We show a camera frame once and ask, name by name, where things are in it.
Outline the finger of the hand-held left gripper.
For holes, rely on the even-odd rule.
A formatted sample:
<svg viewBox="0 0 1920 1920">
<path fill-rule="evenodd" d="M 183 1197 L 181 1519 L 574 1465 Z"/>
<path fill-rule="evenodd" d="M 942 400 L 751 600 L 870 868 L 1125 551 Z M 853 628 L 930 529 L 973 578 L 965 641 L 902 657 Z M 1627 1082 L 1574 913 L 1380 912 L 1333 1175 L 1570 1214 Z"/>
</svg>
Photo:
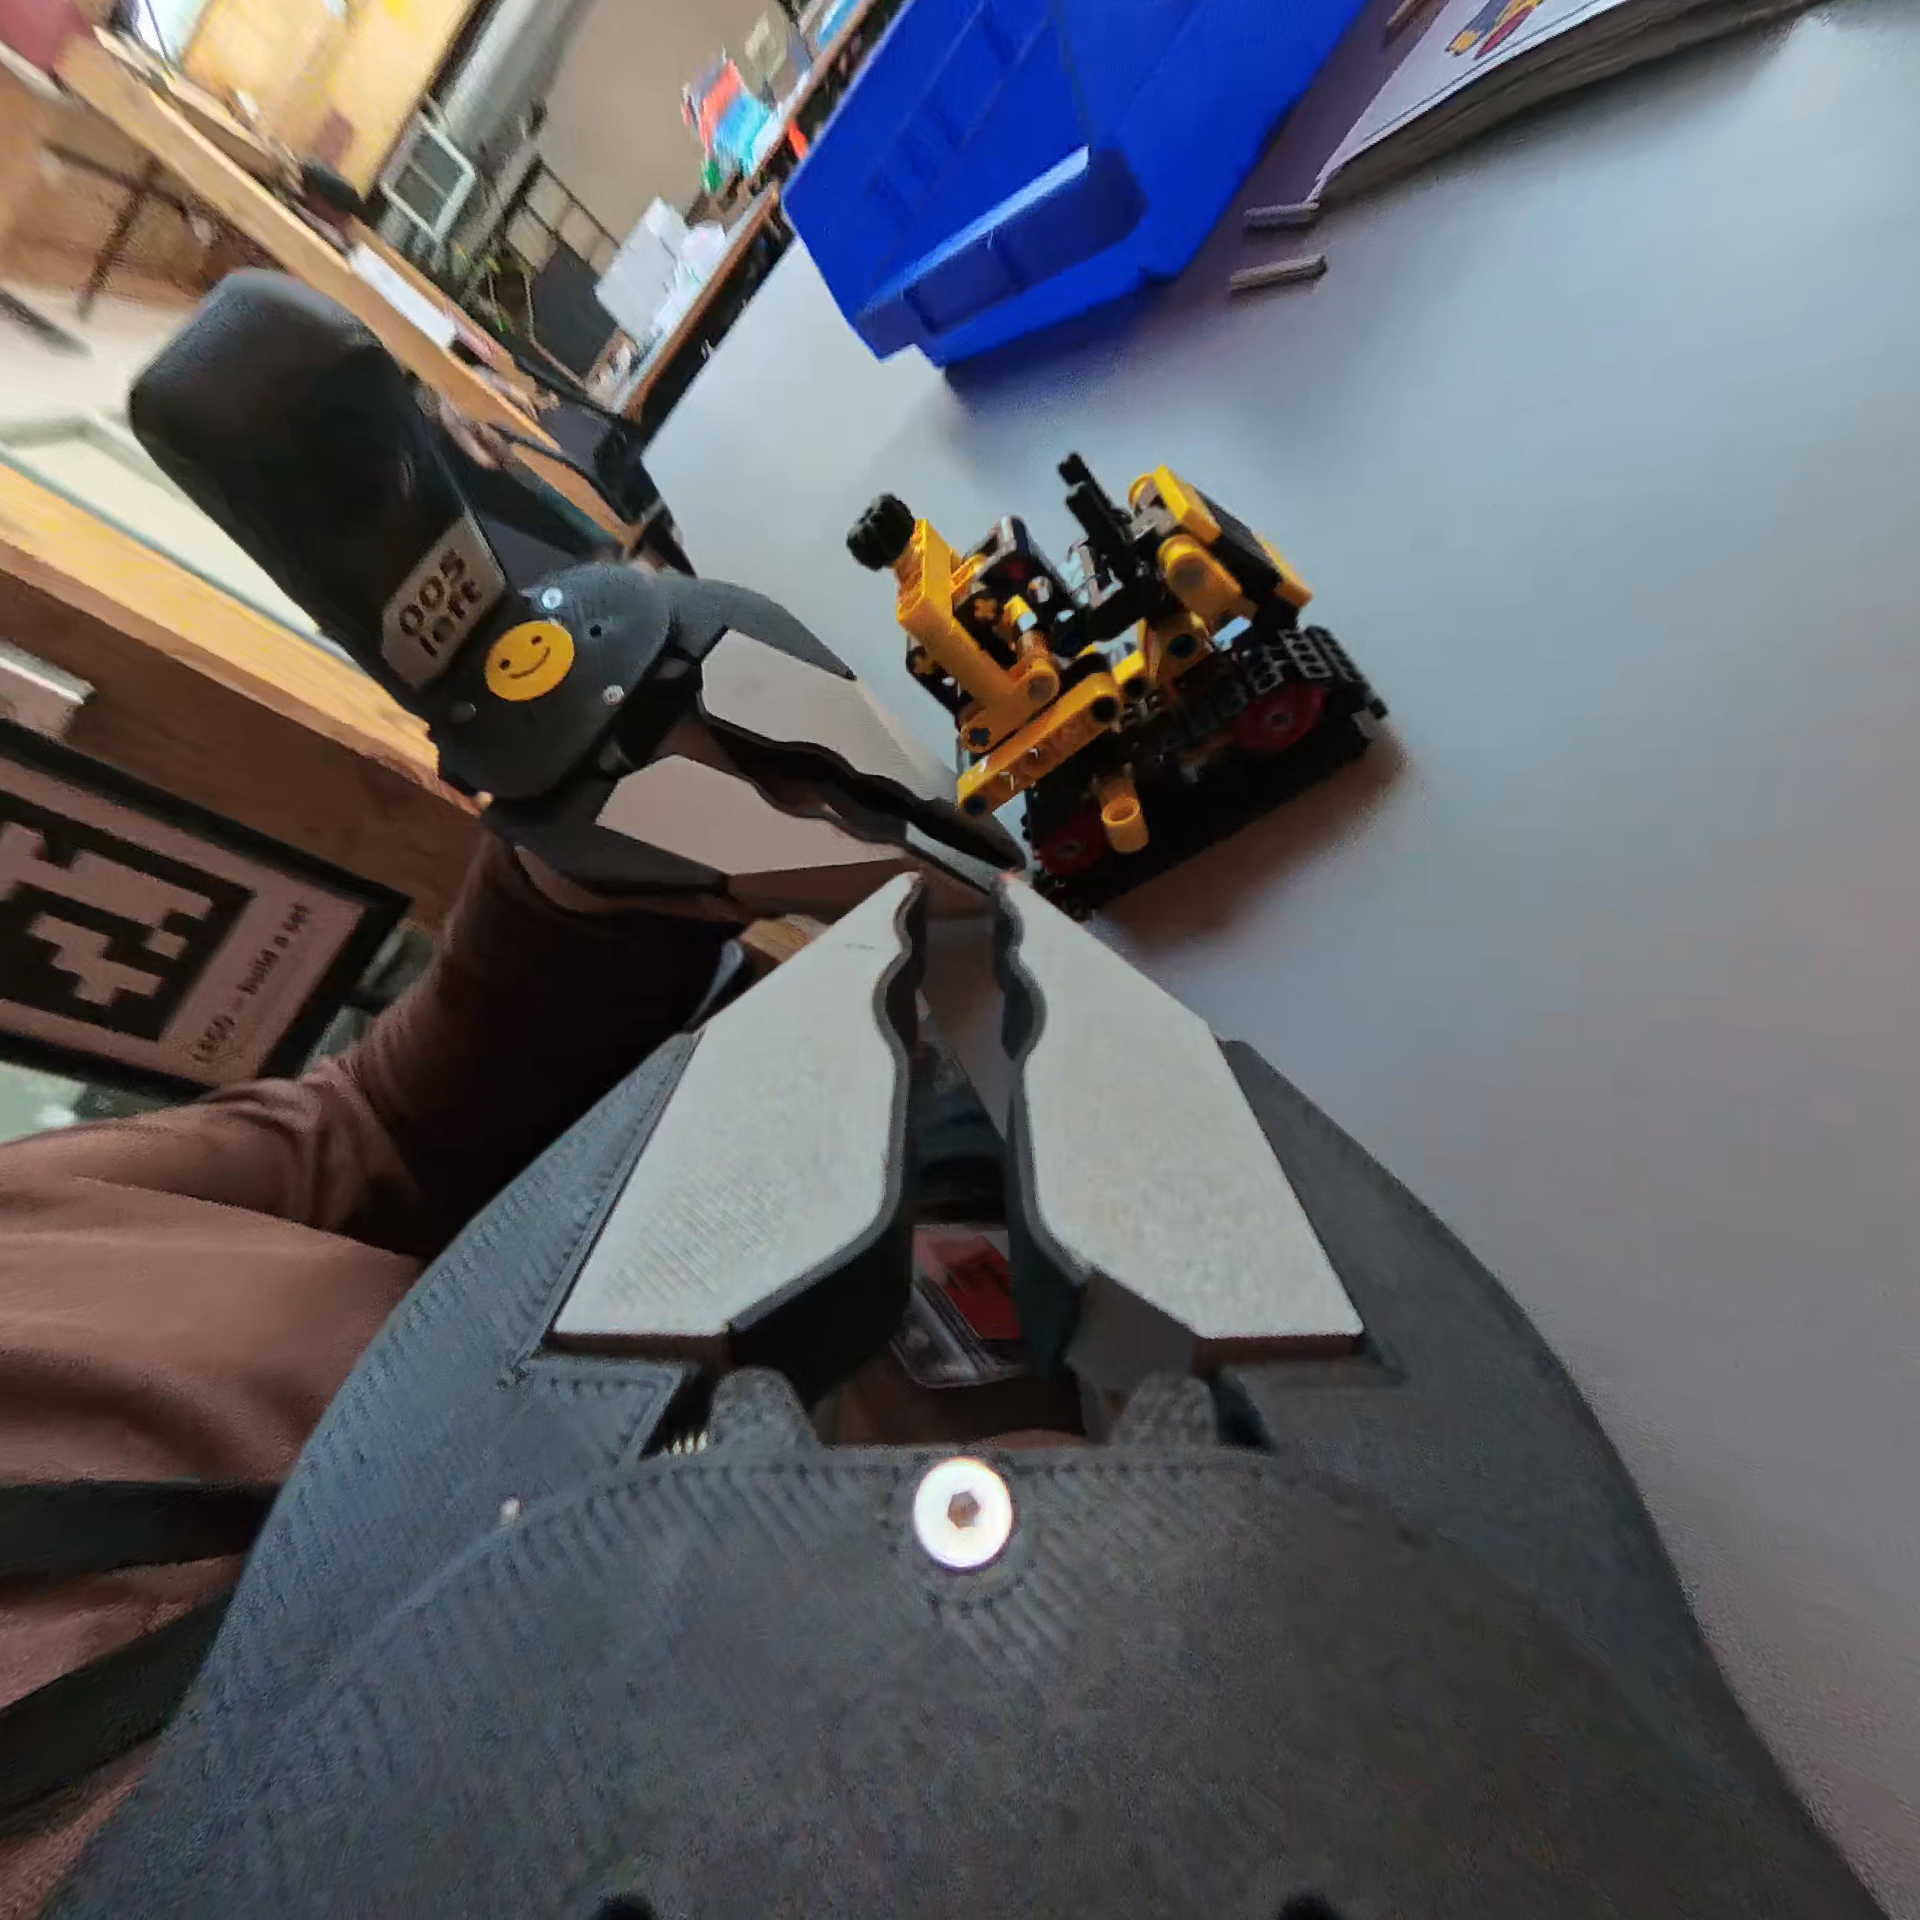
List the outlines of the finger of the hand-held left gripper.
<svg viewBox="0 0 1920 1920">
<path fill-rule="evenodd" d="M 961 807 L 956 772 L 862 678 L 725 632 L 702 661 L 697 709 L 734 767 L 777 800 L 823 802 L 859 830 L 914 830 L 997 873 L 1027 868 L 1018 838 Z"/>
<path fill-rule="evenodd" d="M 626 852 L 702 868 L 693 889 L 751 920 L 837 920 L 894 879 L 916 879 L 935 918 L 967 918 L 991 902 L 990 861 L 886 816 L 850 818 L 811 793 L 775 800 L 745 775 L 700 758 L 657 758 L 625 775 L 591 823 Z"/>
</svg>

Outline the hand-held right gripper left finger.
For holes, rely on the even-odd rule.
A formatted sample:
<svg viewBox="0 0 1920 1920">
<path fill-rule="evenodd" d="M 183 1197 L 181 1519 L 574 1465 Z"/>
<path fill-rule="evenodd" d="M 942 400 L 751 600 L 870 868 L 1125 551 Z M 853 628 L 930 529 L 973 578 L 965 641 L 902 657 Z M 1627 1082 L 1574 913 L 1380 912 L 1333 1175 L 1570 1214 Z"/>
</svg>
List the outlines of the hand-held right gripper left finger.
<svg viewBox="0 0 1920 1920">
<path fill-rule="evenodd" d="M 709 1020 L 548 1336 L 767 1368 L 805 1402 L 899 1329 L 923 885 L 884 881 Z"/>
</svg>

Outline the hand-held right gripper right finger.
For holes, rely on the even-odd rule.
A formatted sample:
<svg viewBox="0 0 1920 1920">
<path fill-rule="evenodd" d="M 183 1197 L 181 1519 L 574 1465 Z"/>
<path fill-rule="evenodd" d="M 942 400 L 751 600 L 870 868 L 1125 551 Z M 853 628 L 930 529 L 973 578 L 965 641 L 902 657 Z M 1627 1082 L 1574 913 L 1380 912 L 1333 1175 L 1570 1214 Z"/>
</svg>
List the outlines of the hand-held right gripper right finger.
<svg viewBox="0 0 1920 1920">
<path fill-rule="evenodd" d="M 1108 1439 L 1141 1385 L 1345 1365 L 1365 1322 L 1206 1020 L 1023 879 L 991 905 L 1023 1356 Z"/>
</svg>

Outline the yellow and black lego vehicle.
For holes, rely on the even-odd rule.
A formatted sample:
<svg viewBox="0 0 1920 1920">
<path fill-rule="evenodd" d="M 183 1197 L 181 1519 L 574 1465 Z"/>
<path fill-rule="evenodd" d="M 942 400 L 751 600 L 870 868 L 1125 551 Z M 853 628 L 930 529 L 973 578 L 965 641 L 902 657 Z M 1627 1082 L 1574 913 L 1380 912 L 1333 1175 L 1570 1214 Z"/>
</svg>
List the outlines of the yellow and black lego vehicle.
<svg viewBox="0 0 1920 1920">
<path fill-rule="evenodd" d="M 1130 895 L 1367 753 L 1390 709 L 1301 572 L 1159 464 L 1123 496 L 1060 460 L 1079 537 L 975 543 L 879 493 L 849 553 L 895 582 L 902 661 L 956 734 L 953 798 L 1021 807 L 1029 877 L 1069 918 Z"/>
</svg>

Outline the person's left forearm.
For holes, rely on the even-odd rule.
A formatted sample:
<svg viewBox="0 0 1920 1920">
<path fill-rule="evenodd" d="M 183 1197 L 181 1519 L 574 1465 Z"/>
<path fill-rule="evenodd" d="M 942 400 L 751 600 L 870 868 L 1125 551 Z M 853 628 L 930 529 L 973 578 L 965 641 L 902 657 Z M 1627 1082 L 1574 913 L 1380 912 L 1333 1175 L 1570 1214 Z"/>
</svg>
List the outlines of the person's left forearm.
<svg viewBox="0 0 1920 1920">
<path fill-rule="evenodd" d="M 313 1071 L 343 1101 L 343 1230 L 433 1256 L 682 1033 L 741 929 L 489 845 L 413 988 Z"/>
</svg>

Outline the lego instruction booklet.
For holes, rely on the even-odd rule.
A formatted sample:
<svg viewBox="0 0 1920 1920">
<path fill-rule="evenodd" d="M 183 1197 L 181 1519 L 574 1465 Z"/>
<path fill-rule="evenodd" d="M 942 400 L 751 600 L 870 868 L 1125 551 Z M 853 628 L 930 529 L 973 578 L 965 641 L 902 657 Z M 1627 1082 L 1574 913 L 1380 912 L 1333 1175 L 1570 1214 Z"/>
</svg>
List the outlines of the lego instruction booklet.
<svg viewBox="0 0 1920 1920">
<path fill-rule="evenodd" d="M 1326 205 L 1447 158 L 1508 119 L 1801 2 L 1443 4 L 1313 182 Z"/>
</svg>

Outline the red badge card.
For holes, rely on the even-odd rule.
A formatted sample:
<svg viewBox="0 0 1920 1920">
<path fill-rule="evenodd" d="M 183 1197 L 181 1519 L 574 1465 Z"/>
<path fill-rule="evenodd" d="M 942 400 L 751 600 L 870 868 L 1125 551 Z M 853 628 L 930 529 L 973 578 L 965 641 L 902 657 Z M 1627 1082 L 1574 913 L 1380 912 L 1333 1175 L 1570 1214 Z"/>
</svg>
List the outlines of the red badge card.
<svg viewBox="0 0 1920 1920">
<path fill-rule="evenodd" d="M 923 1390 L 1006 1385 L 1027 1376 L 1003 1226 L 923 1223 L 894 1356 Z"/>
</svg>

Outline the wooden desk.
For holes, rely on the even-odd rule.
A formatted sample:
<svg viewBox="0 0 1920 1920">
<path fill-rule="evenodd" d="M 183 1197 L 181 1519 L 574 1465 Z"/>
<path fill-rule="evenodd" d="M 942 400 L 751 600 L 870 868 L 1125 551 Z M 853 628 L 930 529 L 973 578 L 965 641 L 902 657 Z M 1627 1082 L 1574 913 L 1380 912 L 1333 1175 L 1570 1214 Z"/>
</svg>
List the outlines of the wooden desk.
<svg viewBox="0 0 1920 1920">
<path fill-rule="evenodd" d="M 358 669 L 27 472 L 3 480 L 3 634 L 86 684 L 73 743 L 407 895 L 436 929 L 478 810 Z"/>
</svg>

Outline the wooden workbench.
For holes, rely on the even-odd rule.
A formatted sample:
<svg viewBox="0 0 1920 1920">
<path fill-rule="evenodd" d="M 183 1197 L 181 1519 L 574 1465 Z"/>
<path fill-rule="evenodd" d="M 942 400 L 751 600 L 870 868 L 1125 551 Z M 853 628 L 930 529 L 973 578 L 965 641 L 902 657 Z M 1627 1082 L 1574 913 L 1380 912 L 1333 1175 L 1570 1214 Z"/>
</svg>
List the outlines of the wooden workbench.
<svg viewBox="0 0 1920 1920">
<path fill-rule="evenodd" d="M 479 374 L 397 311 L 351 266 L 347 244 L 323 238 L 251 159 L 235 159 L 226 145 L 201 132 L 172 104 L 167 86 L 140 78 L 133 62 L 115 52 L 106 37 L 70 39 L 54 71 L 41 71 L 4 45 L 4 108 L 21 109 L 26 122 L 37 125 L 47 108 L 66 104 L 86 108 L 133 138 L 148 159 L 177 176 L 196 200 L 274 264 L 350 311 L 411 377 L 467 418 L 491 422 L 543 456 L 559 454 L 559 445 L 519 406 L 514 391 Z"/>
</svg>

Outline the white grated appliance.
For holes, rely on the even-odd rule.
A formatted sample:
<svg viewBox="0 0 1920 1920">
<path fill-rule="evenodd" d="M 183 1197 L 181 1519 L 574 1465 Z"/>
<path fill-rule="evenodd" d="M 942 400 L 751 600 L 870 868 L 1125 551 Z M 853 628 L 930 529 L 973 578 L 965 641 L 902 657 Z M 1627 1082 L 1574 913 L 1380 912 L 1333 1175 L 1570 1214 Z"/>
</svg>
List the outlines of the white grated appliance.
<svg viewBox="0 0 1920 1920">
<path fill-rule="evenodd" d="M 381 205 L 420 244 L 451 240 L 474 191 L 474 159 L 436 112 L 420 109 L 380 176 Z"/>
</svg>

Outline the black and white marker sign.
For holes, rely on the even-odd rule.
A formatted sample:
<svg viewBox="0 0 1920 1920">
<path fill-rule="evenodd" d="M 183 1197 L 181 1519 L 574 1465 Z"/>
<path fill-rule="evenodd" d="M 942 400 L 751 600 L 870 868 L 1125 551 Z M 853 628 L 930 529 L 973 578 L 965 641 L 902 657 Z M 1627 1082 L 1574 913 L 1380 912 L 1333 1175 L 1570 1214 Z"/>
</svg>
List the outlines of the black and white marker sign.
<svg viewBox="0 0 1920 1920">
<path fill-rule="evenodd" d="M 3 725 L 3 1058 L 196 1096 L 300 1071 L 404 894 Z"/>
</svg>

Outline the blue plastic bin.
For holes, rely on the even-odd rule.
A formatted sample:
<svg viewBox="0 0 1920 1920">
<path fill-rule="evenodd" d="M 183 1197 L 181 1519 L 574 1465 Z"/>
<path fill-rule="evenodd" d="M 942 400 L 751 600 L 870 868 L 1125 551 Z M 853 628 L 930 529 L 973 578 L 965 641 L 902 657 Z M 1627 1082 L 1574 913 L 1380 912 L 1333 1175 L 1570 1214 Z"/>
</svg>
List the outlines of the blue plastic bin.
<svg viewBox="0 0 1920 1920">
<path fill-rule="evenodd" d="M 782 191 L 853 333 L 953 367 L 1185 270 L 1359 2 L 914 2 Z"/>
</svg>

